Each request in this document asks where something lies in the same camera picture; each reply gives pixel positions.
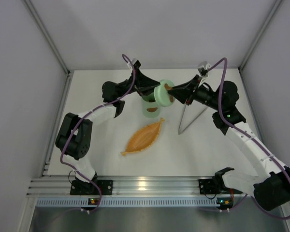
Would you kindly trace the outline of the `orange boat-shaped woven tray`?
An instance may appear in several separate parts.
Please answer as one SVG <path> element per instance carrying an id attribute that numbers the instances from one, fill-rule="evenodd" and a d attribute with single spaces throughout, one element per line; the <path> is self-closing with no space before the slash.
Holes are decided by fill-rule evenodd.
<path id="1" fill-rule="evenodd" d="M 152 146 L 160 134 L 161 127 L 164 121 L 165 119 L 161 118 L 157 122 L 148 124 L 140 128 L 129 139 L 125 150 L 120 152 L 121 155 L 126 156 L 127 154 L 138 153 Z"/>

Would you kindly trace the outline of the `green round lid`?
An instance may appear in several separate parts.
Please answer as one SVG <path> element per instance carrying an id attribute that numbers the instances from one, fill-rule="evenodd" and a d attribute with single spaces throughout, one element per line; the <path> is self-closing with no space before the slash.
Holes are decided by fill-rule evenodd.
<path id="1" fill-rule="evenodd" d="M 168 90 L 171 90 L 174 84 L 170 80 L 160 80 L 160 85 L 154 88 L 154 98 L 156 103 L 161 107 L 169 107 L 173 104 L 174 99 L 169 95 Z"/>

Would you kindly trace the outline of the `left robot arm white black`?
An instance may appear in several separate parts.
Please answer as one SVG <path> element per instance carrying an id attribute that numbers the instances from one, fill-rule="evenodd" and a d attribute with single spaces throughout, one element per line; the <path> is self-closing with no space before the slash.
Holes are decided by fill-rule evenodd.
<path id="1" fill-rule="evenodd" d="M 87 159 L 93 127 L 118 117 L 124 109 L 125 102 L 122 99 L 126 95 L 136 92 L 141 97 L 147 96 L 159 85 L 159 81 L 145 76 L 139 68 L 135 68 L 130 78 L 123 82 L 105 82 L 101 87 L 103 103 L 93 110 L 65 115 L 55 146 L 61 151 L 60 163 L 72 168 L 76 174 L 75 179 L 83 186 L 97 186 L 97 173 Z"/>

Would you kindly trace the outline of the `metal tongs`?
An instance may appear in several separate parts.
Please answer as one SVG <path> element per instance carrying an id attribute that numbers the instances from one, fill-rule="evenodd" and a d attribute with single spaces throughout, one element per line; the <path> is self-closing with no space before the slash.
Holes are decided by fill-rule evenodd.
<path id="1" fill-rule="evenodd" d="M 178 135 L 183 134 L 187 129 L 189 129 L 192 126 L 192 124 L 197 119 L 199 119 L 207 111 L 207 109 L 208 107 L 204 107 L 203 109 L 200 109 L 198 112 L 195 112 L 193 116 L 189 116 L 188 106 L 185 104 L 183 106 L 183 110 L 181 113 L 177 134 Z"/>

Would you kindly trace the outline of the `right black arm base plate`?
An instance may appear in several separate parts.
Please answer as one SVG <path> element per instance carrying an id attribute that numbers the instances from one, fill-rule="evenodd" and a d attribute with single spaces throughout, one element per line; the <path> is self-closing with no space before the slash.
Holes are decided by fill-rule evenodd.
<path id="1" fill-rule="evenodd" d="M 222 185 L 215 178 L 199 179 L 200 194 L 220 194 L 223 192 Z"/>

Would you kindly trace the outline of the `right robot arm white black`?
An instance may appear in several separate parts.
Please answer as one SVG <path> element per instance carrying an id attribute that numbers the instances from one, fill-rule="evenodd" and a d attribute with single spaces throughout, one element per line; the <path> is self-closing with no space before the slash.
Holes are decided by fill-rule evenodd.
<path id="1" fill-rule="evenodd" d="M 223 81 L 213 91 L 208 84 L 201 84 L 201 77 L 197 75 L 184 84 L 175 87 L 164 84 L 163 87 L 183 104 L 197 101 L 214 109 L 212 118 L 216 128 L 239 148 L 256 171 L 256 176 L 238 173 L 231 167 L 217 171 L 213 176 L 217 193 L 238 190 L 253 197 L 265 211 L 290 201 L 290 167 L 261 143 L 236 108 L 239 94 L 235 83 Z"/>

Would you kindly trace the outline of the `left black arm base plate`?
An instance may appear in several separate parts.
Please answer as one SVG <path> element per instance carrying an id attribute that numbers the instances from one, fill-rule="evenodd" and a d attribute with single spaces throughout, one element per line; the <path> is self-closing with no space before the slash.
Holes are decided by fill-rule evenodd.
<path id="1" fill-rule="evenodd" d="M 98 180 L 96 185 L 99 187 L 102 195 L 112 195 L 112 180 Z M 72 181 L 70 195 L 99 195 L 99 191 L 92 183 L 76 179 Z"/>

